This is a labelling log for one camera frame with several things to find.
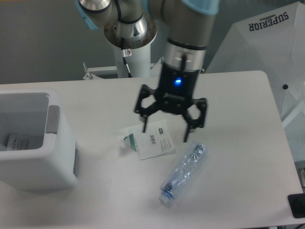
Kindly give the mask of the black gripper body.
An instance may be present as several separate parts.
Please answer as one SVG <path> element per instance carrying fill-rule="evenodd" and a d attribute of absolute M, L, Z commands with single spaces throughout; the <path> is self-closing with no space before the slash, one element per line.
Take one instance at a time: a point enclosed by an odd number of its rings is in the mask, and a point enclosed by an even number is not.
<path fill-rule="evenodd" d="M 181 70 L 164 63 L 154 97 L 154 111 L 181 115 L 191 106 L 200 109 L 200 100 L 193 99 L 199 70 Z"/>

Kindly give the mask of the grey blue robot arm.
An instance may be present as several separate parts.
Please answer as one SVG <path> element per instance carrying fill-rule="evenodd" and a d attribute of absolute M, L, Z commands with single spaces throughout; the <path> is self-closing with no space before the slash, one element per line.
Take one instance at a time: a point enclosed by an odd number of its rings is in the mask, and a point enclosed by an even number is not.
<path fill-rule="evenodd" d="M 134 111 L 144 124 L 157 111 L 181 115 L 186 132 L 203 128 L 205 98 L 194 99 L 198 75 L 219 10 L 217 0 L 77 0 L 85 23 L 97 29 L 112 23 L 122 50 L 139 46 L 147 37 L 145 16 L 169 27 L 163 66 L 156 89 L 142 85 Z"/>

